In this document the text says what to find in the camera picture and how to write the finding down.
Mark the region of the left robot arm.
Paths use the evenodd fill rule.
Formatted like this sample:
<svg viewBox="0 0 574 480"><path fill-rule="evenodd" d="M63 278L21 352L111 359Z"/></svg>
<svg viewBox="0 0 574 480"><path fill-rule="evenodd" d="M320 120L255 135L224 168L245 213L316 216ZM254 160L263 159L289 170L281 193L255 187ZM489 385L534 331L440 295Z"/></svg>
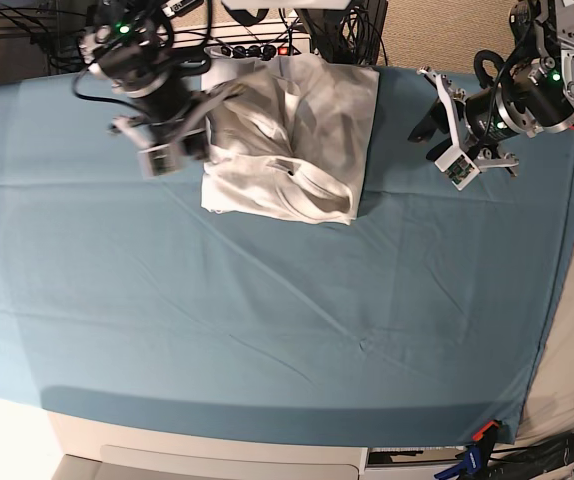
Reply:
<svg viewBox="0 0 574 480"><path fill-rule="evenodd" d="M574 128L574 2L519 1L508 22L511 54L481 50L474 57L479 92L467 94L429 66L418 71L437 98L408 139L445 134L426 158L458 190L490 169L517 173L519 160L504 141Z"/></svg>

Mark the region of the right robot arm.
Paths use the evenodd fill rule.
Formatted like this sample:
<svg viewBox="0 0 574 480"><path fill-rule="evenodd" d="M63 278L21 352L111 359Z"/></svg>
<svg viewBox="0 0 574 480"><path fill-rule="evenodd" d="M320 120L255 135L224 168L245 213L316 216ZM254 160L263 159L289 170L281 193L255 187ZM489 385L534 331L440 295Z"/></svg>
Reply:
<svg viewBox="0 0 574 480"><path fill-rule="evenodd" d="M173 17L199 7L206 9L203 30L195 43L176 47ZM207 116L225 96L188 82L211 68L212 26L210 1L101 1L80 40L85 65L73 95L132 110L114 117L108 132L128 138L152 176L179 170L185 159L208 158Z"/></svg>

